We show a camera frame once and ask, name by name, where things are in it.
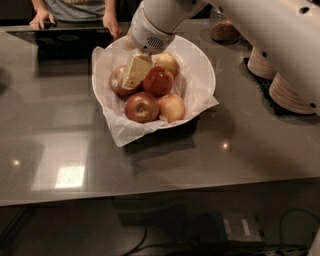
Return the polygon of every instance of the dark background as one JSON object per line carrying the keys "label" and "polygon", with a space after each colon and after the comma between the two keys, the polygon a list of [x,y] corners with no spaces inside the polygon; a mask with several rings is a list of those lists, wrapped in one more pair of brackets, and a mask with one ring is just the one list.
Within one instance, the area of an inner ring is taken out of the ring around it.
{"label": "dark background", "polygon": [[[119,21],[130,21],[140,0],[118,0]],[[208,18],[210,6],[206,6],[194,18]],[[28,25],[33,17],[31,0],[1,0],[0,26]]]}

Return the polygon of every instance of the gray shirt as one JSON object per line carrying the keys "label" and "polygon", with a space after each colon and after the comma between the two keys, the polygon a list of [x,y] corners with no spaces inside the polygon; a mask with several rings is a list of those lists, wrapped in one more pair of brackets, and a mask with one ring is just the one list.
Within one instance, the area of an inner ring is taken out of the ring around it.
{"label": "gray shirt", "polygon": [[56,21],[85,22],[101,20],[105,0],[45,0]]}

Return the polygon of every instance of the cable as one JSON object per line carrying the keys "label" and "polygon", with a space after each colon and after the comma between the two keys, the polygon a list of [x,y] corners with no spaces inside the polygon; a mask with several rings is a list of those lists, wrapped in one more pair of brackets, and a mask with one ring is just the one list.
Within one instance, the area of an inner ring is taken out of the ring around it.
{"label": "cable", "polygon": [[144,232],[143,232],[143,236],[142,236],[140,242],[135,247],[133,247],[130,251],[126,252],[125,254],[122,254],[122,256],[129,256],[132,253],[135,253],[136,250],[138,250],[139,247],[144,243],[144,241],[147,238],[147,235],[148,235],[148,229],[147,229],[147,226],[144,225]]}
{"label": "cable", "polygon": [[305,209],[302,209],[302,208],[291,208],[291,209],[288,209],[280,217],[279,236],[280,236],[280,245],[281,245],[281,247],[286,246],[285,244],[283,244],[283,220],[286,217],[286,215],[289,214],[290,212],[306,213],[309,216],[311,216],[313,219],[315,219],[320,224],[320,218],[317,215],[315,215],[314,213],[312,213],[312,212],[309,212],[309,211],[307,211]]}
{"label": "cable", "polygon": [[137,253],[137,252],[140,252],[140,251],[148,249],[148,248],[181,248],[181,249],[186,249],[186,247],[188,247],[188,249],[189,249],[190,247],[192,247],[192,246],[190,246],[190,244],[185,243],[185,242],[148,244],[148,245],[142,246],[142,244],[145,242],[145,240],[147,238],[147,235],[148,235],[147,226],[144,225],[144,234],[143,234],[143,237],[140,240],[140,242],[135,247],[133,247],[131,250],[122,254],[121,256],[130,256],[133,253]]}
{"label": "cable", "polygon": [[149,245],[145,245],[143,247],[137,248],[134,251],[134,253],[140,252],[148,248],[179,248],[179,247],[181,247],[181,249],[185,249],[186,244],[183,244],[183,243],[149,244]]}

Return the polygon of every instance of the person's hand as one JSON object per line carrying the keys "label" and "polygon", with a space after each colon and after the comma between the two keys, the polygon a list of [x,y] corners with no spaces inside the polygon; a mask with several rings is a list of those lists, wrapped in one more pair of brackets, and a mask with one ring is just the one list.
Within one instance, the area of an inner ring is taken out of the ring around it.
{"label": "person's hand", "polygon": [[120,38],[122,29],[114,14],[105,13],[103,16],[103,26],[109,29],[111,35],[113,36],[113,40]]}
{"label": "person's hand", "polygon": [[55,24],[56,21],[52,15],[47,9],[39,9],[37,11],[36,16],[33,18],[33,20],[30,22],[30,27],[33,30],[39,30],[39,29],[44,29],[44,21],[49,20],[52,24]]}

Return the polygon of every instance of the person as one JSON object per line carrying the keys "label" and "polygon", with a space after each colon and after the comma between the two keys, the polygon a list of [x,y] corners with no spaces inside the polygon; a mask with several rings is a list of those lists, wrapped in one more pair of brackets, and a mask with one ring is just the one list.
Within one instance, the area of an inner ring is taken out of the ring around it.
{"label": "person", "polygon": [[34,30],[44,29],[45,21],[95,22],[102,19],[114,40],[122,33],[116,16],[116,0],[32,0],[35,16],[30,22]]}

